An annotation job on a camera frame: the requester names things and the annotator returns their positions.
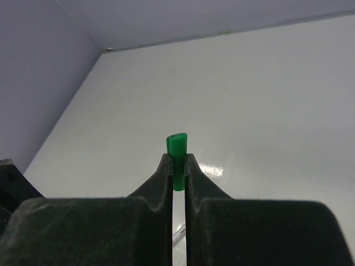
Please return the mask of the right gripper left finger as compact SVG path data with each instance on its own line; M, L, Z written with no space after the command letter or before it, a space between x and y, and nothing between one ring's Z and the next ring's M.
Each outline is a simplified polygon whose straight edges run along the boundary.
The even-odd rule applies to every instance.
M2 265L172 265L173 163L126 197L32 198L1 238Z

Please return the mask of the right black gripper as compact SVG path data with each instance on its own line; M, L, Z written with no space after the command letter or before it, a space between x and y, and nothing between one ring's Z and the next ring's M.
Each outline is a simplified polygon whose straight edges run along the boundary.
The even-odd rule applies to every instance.
M1 238L12 214L26 200L44 196L23 176L12 159L1 160Z

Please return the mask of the green pen cap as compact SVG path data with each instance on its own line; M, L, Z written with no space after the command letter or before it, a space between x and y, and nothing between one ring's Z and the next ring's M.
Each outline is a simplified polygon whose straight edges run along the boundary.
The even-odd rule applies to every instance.
M185 188L184 163L187 155L187 133L178 133L166 138L166 148L173 161L173 190Z

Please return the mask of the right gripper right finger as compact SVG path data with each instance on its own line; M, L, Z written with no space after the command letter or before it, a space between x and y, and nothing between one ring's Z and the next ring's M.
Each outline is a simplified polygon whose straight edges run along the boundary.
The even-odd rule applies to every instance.
M235 199L185 159L188 265L353 265L331 210L315 201Z

